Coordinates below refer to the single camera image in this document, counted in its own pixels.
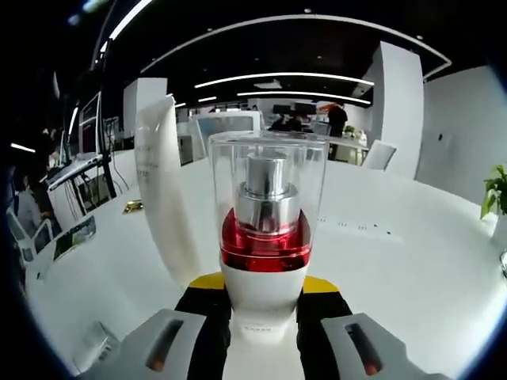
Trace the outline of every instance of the gold object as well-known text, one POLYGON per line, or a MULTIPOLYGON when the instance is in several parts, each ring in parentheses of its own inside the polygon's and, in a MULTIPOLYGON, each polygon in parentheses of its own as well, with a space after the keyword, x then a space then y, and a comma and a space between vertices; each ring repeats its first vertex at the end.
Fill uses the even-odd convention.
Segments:
POLYGON ((125 205, 124 214, 141 211, 143 208, 143 201, 141 199, 129 200, 125 205))

